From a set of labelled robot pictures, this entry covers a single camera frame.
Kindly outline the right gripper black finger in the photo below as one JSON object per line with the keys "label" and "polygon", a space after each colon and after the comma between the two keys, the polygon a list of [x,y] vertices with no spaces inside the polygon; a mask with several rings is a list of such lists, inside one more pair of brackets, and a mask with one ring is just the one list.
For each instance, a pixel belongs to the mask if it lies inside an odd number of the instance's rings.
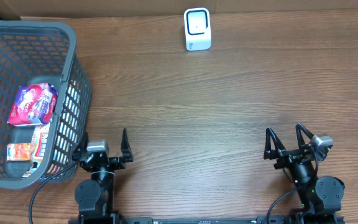
{"label": "right gripper black finger", "polygon": [[305,145],[303,134],[305,134],[306,137],[308,137],[309,139],[312,139],[314,136],[314,134],[308,131],[301,123],[297,123],[295,125],[295,130],[296,130],[296,137],[297,137],[297,143],[299,148]]}
{"label": "right gripper black finger", "polygon": [[281,156],[285,152],[285,146],[282,144],[281,140],[275,134],[272,128],[268,127],[266,129],[266,139],[265,139],[265,156]]}

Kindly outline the cream snack bag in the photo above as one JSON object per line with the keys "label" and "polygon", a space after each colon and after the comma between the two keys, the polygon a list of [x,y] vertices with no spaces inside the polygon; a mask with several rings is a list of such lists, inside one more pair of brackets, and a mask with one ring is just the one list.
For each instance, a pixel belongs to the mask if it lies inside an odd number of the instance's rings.
{"label": "cream snack bag", "polygon": [[49,130],[50,124],[35,127],[31,141],[33,145],[30,159],[32,165],[22,176],[23,179],[33,174],[40,167],[45,155]]}

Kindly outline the small orange juice carton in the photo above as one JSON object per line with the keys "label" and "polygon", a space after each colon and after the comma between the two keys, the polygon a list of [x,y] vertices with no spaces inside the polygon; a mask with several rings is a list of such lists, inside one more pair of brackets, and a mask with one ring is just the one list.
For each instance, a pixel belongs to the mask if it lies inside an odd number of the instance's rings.
{"label": "small orange juice carton", "polygon": [[7,161],[29,161],[32,143],[11,143],[7,145]]}

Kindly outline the red purple snack pack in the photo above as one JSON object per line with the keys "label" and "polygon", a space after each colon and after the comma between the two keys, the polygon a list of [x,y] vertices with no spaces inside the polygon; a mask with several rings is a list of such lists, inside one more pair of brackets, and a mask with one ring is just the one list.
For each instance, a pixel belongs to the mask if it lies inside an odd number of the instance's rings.
{"label": "red purple snack pack", "polygon": [[58,92],[49,83],[20,86],[7,123],[13,126],[40,126],[50,122]]}

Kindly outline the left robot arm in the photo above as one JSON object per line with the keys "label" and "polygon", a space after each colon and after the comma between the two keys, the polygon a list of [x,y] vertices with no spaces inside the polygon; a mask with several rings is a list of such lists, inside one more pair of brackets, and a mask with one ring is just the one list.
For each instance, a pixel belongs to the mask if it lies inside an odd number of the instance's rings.
{"label": "left robot arm", "polygon": [[126,129],[122,132],[121,152],[121,156],[110,157],[106,140],[90,141],[88,133],[84,133],[72,155],[72,159],[91,174],[75,189],[78,223],[127,222],[120,212],[113,209],[115,171],[124,170],[126,164],[134,160]]}

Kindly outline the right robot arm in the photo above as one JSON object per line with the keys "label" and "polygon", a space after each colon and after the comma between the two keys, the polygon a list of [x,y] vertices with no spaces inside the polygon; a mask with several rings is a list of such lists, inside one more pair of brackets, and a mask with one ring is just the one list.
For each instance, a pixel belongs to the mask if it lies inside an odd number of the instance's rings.
{"label": "right robot arm", "polygon": [[[275,169],[282,170],[295,186],[276,199],[259,223],[344,223],[336,213],[341,210],[345,184],[333,176],[318,177],[319,163],[333,147],[333,139],[318,136],[301,123],[295,126],[298,148],[287,150],[272,128],[266,129],[264,159],[275,160]],[[297,193],[301,208],[291,209],[286,216],[272,216],[272,210],[283,199]]]}

